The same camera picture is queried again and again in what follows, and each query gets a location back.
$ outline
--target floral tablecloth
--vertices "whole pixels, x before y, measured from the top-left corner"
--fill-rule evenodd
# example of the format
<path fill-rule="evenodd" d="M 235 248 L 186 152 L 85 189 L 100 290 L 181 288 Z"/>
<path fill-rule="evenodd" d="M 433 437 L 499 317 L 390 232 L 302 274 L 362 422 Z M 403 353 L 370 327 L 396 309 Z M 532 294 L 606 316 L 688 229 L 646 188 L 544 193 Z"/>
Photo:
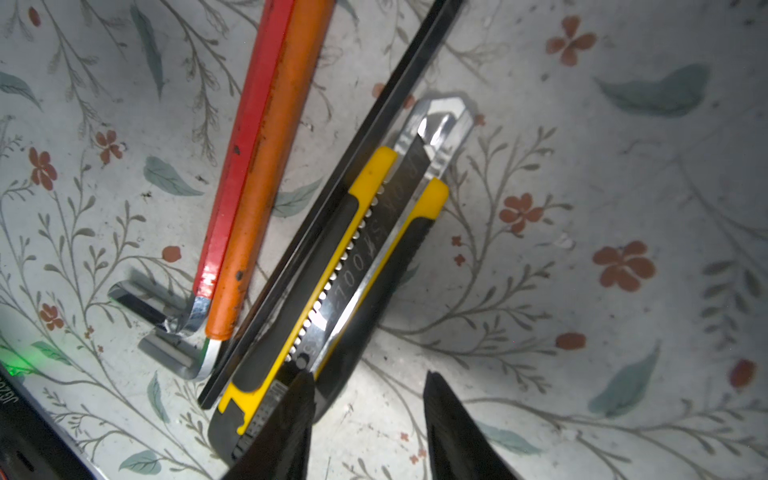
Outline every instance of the floral tablecloth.
<path fill-rule="evenodd" d="M 467 3 L 414 97 L 477 126 L 310 478 L 427 478 L 428 370 L 526 479 L 768 478 L 766 1 Z M 251 298 L 429 4 L 338 2 Z M 109 478 L 224 471 L 106 289 L 189 291 L 262 6 L 0 5 L 0 360 Z"/>

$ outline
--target yellow plastic trim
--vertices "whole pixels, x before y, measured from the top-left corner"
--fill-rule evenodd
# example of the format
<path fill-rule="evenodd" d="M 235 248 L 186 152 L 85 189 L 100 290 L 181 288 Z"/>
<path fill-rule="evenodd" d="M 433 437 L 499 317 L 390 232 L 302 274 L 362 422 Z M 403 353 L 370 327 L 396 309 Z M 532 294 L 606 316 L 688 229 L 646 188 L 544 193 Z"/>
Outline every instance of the yellow plastic trim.
<path fill-rule="evenodd" d="M 384 257 L 384 261 L 381 262 L 381 265 L 379 265 L 379 268 L 373 274 L 373 278 L 371 278 L 371 281 L 368 283 L 366 290 L 362 293 L 362 296 L 360 297 L 360 301 L 357 303 L 358 308 L 362 304 L 362 301 L 368 295 L 368 292 L 371 290 L 371 287 L 373 286 L 373 284 L 376 283 L 376 279 L 379 278 L 379 274 L 381 273 L 386 263 L 389 261 L 389 258 L 392 256 L 392 252 L 395 251 L 395 247 L 397 247 L 397 244 L 400 243 L 400 239 L 402 239 L 402 236 L 405 234 L 406 230 L 408 230 L 408 227 L 411 225 L 411 222 L 413 222 L 416 218 L 419 218 L 419 217 L 429 218 L 430 220 L 437 220 L 437 217 L 442 211 L 442 208 L 445 205 L 445 202 L 448 201 L 448 195 L 449 195 L 448 185 L 444 184 L 438 178 L 432 178 L 429 181 L 429 184 L 427 184 L 427 188 L 424 189 L 424 193 L 422 193 L 421 198 L 419 198 L 419 201 L 416 202 L 416 205 L 413 207 L 411 214 L 408 215 L 408 218 L 406 219 L 406 223 L 397 233 L 397 237 L 395 238 L 395 241 L 392 243 L 392 246 L 389 248 L 389 250 L 386 253 L 386 256 Z M 344 326 L 344 329 L 339 334 L 339 338 L 341 338 L 341 336 L 344 334 L 344 330 L 346 330 L 349 324 L 352 321 L 354 321 L 355 313 L 357 313 L 357 308 L 355 308 L 355 311 L 352 313 L 350 317 L 350 321 L 347 322 L 347 324 Z M 331 345 L 331 347 L 328 349 L 328 353 L 326 354 L 326 358 L 323 360 L 323 364 L 320 365 L 320 367 L 317 369 L 317 375 L 319 375 L 320 372 L 323 371 L 323 367 L 325 367 L 326 362 L 328 362 L 328 359 L 333 354 L 333 350 L 336 349 L 336 345 L 338 344 L 338 342 L 339 340 L 337 339 L 336 343 Z"/>
<path fill-rule="evenodd" d="M 336 252 L 333 254 L 333 257 L 331 257 L 331 261 L 328 263 L 323 275 L 315 286 L 312 296 L 304 306 L 304 310 L 302 310 L 299 318 L 296 319 L 296 325 L 293 327 L 288 340 L 285 345 L 283 345 L 283 349 L 275 359 L 272 369 L 269 374 L 267 374 L 261 386 L 253 392 L 243 392 L 230 382 L 227 390 L 224 391 L 224 394 L 219 401 L 219 412 L 224 413 L 230 400 L 233 400 L 244 414 L 243 424 L 237 429 L 238 435 L 245 433 L 246 427 L 256 414 L 259 404 L 264 398 L 270 385 L 272 385 L 272 381 L 274 380 L 277 371 L 285 363 L 288 351 L 293 345 L 293 341 L 298 337 L 299 330 L 301 330 L 305 318 L 309 315 L 312 305 L 317 301 L 320 293 L 323 291 L 323 287 L 328 282 L 331 273 L 333 273 L 334 267 L 336 267 L 339 260 L 341 260 L 342 253 L 344 253 L 346 246 L 352 240 L 352 235 L 357 231 L 360 221 L 371 206 L 371 201 L 373 201 L 373 198 L 376 196 L 376 192 L 379 190 L 379 187 L 386 178 L 389 169 L 392 168 L 392 165 L 395 163 L 395 160 L 397 160 L 397 153 L 394 150 L 387 147 L 380 147 L 373 154 L 366 166 L 362 169 L 362 172 L 360 172 L 360 175 L 357 176 L 355 182 L 349 188 L 349 193 L 358 200 L 357 212 L 355 213 L 352 222 L 350 222 L 349 227 L 347 227 L 344 237 L 342 237 L 341 242 L 339 242 Z"/>

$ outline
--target orange handle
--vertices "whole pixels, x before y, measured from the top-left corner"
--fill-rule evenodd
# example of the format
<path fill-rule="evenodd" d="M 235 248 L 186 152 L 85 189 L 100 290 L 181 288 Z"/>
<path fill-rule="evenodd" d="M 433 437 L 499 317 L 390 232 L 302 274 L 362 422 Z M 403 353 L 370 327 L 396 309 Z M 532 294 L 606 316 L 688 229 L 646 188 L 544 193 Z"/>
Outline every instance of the orange handle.
<path fill-rule="evenodd" d="M 210 306 L 208 338 L 229 339 L 240 315 L 334 4 L 333 0 L 296 0 L 293 7 Z"/>

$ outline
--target knife handle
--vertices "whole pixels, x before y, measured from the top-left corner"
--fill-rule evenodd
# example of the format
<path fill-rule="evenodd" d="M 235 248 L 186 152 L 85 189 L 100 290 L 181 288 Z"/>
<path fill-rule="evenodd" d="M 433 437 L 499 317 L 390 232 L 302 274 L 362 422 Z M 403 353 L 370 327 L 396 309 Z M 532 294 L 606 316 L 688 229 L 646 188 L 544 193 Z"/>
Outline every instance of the knife handle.
<path fill-rule="evenodd" d="M 397 157 L 392 149 L 381 147 L 370 158 L 323 229 L 273 325 L 248 349 L 237 367 L 208 428 L 210 444 L 225 461 L 234 460 L 235 446 L 267 396 L 293 339 Z"/>
<path fill-rule="evenodd" d="M 237 205 L 256 149 L 263 113 L 270 99 L 270 86 L 283 51 L 283 39 L 295 3 L 296 0 L 267 0 L 264 3 L 256 43 L 243 82 L 243 93 L 232 125 L 230 143 L 221 168 L 214 208 L 200 252 L 197 275 L 192 285 L 192 294 L 208 302 L 214 297 L 221 264 L 227 253 Z"/>
<path fill-rule="evenodd" d="M 448 186 L 438 179 L 427 186 L 357 311 L 326 357 L 315 381 L 315 421 L 325 414 L 352 375 L 402 275 L 448 200 L 448 192 Z"/>

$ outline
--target metal rod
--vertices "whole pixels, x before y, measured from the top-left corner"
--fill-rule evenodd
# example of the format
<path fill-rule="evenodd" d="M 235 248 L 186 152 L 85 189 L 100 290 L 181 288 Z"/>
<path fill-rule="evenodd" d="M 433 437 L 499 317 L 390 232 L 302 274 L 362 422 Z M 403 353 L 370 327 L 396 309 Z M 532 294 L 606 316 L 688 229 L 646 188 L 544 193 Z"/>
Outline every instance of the metal rod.
<path fill-rule="evenodd" d="M 440 47 L 463 3 L 464 0 L 435 0 L 432 4 L 384 90 L 360 125 L 341 161 L 267 280 L 259 298 L 229 341 L 219 365 L 197 398 L 202 408 L 212 407 L 229 382 L 251 343 L 269 319 L 280 296 L 312 250 L 330 215 L 381 144 L 408 94 Z"/>

